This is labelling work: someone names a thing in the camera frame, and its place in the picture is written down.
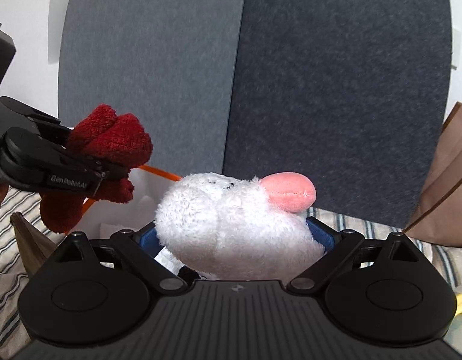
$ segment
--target light gray board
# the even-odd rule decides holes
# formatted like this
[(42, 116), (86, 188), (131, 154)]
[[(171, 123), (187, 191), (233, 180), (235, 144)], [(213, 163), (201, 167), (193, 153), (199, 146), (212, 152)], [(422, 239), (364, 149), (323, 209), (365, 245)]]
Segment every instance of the light gray board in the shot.
[(59, 117), (98, 104), (135, 114), (150, 165), (181, 176), (222, 171), (243, 0), (69, 0)]

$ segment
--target striped bedsheet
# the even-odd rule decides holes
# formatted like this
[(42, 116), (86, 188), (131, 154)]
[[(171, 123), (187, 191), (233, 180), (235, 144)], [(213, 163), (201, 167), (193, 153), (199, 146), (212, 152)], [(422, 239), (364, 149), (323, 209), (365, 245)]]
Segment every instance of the striped bedsheet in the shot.
[[(12, 357), (29, 342), (29, 337), (20, 322), (17, 312), (18, 296), (28, 282), (21, 263), (14, 231), (9, 216), (22, 212), (35, 227), (48, 235), (54, 242), (62, 236), (45, 228), (39, 215), (38, 194), (21, 192), (11, 188), (0, 213), (0, 356)], [(311, 208), (306, 215), (312, 215), (335, 230), (352, 228), (367, 238), (384, 239), (396, 228), (351, 218), (345, 215)], [(462, 249), (431, 245), (414, 240), (417, 247), (433, 263), (446, 281), (453, 287), (462, 283)]]

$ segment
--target pink plush nose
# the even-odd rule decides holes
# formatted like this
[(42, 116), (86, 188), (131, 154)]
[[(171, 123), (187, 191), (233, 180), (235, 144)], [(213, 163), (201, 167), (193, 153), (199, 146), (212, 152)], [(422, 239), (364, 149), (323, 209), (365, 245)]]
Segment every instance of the pink plush nose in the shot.
[(259, 184), (274, 206), (287, 212), (301, 212), (316, 200), (316, 189), (310, 179), (299, 173), (284, 172), (266, 176)]

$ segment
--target plush fur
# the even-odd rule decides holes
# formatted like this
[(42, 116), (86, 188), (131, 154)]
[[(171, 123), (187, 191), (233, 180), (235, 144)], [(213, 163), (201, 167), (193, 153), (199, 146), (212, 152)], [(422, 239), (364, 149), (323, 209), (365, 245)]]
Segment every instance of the plush fur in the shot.
[[(153, 144), (134, 115), (118, 116), (109, 105), (101, 104), (71, 131), (66, 148), (73, 154), (119, 164), (130, 172), (149, 161)], [(46, 192), (41, 194), (41, 218), (50, 230), (66, 233), (81, 220), (86, 197), (127, 203), (133, 192), (134, 185), (128, 177), (104, 180), (94, 196), (58, 190)]]
[(302, 218), (273, 205), (269, 196), (258, 179), (184, 177), (158, 206), (157, 235), (177, 259), (206, 278), (288, 283), (324, 249)]

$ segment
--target circular pad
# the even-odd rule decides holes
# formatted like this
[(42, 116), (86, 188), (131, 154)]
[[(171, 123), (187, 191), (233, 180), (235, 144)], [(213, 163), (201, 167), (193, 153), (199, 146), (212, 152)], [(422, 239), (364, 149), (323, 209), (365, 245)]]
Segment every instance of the circular pad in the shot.
[(417, 345), (442, 337), (454, 317), (455, 296), (414, 264), (375, 263), (332, 281), (325, 302), (337, 325), (377, 345)]
[(148, 290), (138, 278), (86, 262), (61, 262), (41, 270), (18, 302), (29, 335), (58, 346), (119, 337), (143, 319), (148, 307)]

